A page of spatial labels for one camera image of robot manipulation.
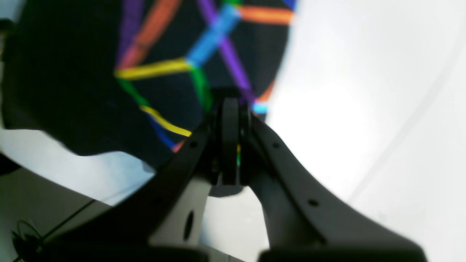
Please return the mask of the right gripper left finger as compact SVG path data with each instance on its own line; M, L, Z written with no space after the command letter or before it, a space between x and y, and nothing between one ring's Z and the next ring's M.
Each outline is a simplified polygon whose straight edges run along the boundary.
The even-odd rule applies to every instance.
M239 104L226 97L215 107L214 144L217 186L239 184L238 145L240 144Z

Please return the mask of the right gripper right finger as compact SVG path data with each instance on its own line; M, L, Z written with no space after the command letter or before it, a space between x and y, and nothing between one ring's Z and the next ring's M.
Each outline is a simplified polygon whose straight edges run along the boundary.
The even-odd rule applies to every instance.
M266 126L264 119L248 105L240 106L240 184L256 186L268 171L268 159L260 141L258 128Z

